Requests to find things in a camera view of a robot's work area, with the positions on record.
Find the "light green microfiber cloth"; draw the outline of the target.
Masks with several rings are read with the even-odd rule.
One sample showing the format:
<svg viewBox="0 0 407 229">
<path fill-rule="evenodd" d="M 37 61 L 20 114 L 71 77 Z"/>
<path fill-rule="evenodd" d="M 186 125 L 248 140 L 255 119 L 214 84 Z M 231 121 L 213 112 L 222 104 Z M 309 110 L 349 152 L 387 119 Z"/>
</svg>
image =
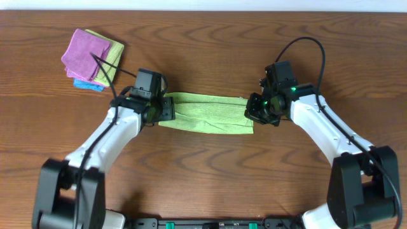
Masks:
<svg viewBox="0 0 407 229">
<path fill-rule="evenodd" d="M 244 116 L 247 99 L 172 92 L 176 118 L 162 127 L 205 134 L 253 134 L 253 121 Z"/>
</svg>

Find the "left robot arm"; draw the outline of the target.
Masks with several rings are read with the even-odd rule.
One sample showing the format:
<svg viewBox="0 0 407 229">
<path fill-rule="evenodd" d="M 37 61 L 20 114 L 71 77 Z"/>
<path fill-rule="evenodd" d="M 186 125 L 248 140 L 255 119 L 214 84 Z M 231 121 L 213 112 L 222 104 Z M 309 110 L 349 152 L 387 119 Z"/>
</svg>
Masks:
<svg viewBox="0 0 407 229">
<path fill-rule="evenodd" d="M 147 123 L 173 120 L 171 97 L 144 101 L 121 95 L 97 130 L 64 160 L 48 159 L 38 179 L 33 228 L 124 228 L 126 217 L 106 209 L 105 176 Z"/>
</svg>

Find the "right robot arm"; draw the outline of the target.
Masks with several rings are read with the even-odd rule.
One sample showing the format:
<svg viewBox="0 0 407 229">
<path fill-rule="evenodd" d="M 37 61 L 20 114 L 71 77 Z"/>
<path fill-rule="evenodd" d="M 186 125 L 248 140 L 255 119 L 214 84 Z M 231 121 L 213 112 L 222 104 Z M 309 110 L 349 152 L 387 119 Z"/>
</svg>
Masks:
<svg viewBox="0 0 407 229">
<path fill-rule="evenodd" d="M 326 203 L 304 212 L 292 228 L 368 228 L 372 223 L 403 220 L 396 153 L 357 135 L 326 104 L 312 85 L 253 93 L 245 117 L 278 126 L 281 116 L 301 127 L 331 164 Z"/>
</svg>

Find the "blue folded cloth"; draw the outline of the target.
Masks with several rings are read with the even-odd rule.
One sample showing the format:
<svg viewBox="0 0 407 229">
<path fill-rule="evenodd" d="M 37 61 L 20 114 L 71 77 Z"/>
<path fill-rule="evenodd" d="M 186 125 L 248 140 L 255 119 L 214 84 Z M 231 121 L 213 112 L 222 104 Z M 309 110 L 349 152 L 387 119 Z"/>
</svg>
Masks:
<svg viewBox="0 0 407 229">
<path fill-rule="evenodd" d="M 105 89 L 104 86 L 96 85 L 96 84 L 89 83 L 86 81 L 77 80 L 76 78 L 74 78 L 74 80 L 73 80 L 73 86 L 76 88 L 94 90 L 97 92 L 102 92 Z"/>
</svg>

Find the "purple folded cloth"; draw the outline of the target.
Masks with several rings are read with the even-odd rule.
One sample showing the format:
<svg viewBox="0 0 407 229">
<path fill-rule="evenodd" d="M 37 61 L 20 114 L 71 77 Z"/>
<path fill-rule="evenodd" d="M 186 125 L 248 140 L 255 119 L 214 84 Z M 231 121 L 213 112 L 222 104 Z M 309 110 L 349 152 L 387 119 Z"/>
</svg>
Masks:
<svg viewBox="0 0 407 229">
<path fill-rule="evenodd" d="M 65 54 L 61 57 L 61 61 L 66 67 L 67 77 L 92 81 L 99 70 L 92 54 L 103 57 L 110 48 L 110 41 L 76 29 Z"/>
</svg>

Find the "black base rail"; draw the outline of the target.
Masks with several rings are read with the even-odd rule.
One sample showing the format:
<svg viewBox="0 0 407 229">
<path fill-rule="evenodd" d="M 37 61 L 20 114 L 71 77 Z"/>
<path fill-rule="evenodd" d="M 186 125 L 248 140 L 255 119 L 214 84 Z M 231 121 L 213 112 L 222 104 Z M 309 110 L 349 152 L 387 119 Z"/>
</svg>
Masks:
<svg viewBox="0 0 407 229">
<path fill-rule="evenodd" d="M 183 220 L 139 218 L 125 223 L 124 229 L 295 229 L 304 228 L 295 218 L 267 218 L 262 220 Z"/>
</svg>

